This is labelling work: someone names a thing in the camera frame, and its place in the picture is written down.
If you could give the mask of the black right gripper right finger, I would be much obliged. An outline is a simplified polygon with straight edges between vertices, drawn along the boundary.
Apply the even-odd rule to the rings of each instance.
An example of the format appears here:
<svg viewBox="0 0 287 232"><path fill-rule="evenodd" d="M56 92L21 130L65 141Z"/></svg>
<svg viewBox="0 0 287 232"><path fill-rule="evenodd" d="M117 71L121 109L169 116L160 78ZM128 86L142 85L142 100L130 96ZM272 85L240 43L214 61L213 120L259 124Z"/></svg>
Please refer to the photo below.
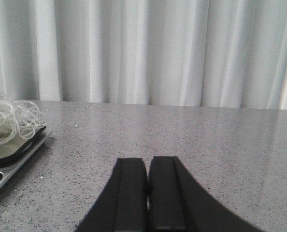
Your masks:
<svg viewBox="0 0 287 232"><path fill-rule="evenodd" d="M152 232L257 232L215 200L178 157L153 157L149 169Z"/></svg>

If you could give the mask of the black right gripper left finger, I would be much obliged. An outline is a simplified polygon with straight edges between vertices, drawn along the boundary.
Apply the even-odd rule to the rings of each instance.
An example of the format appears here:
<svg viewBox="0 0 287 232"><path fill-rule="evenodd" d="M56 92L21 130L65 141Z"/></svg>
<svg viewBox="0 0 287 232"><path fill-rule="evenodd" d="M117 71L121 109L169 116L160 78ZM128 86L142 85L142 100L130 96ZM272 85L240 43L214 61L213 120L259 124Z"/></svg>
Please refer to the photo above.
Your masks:
<svg viewBox="0 0 287 232"><path fill-rule="evenodd" d="M77 232L147 231L147 176L140 158L118 158L102 193Z"/></svg>

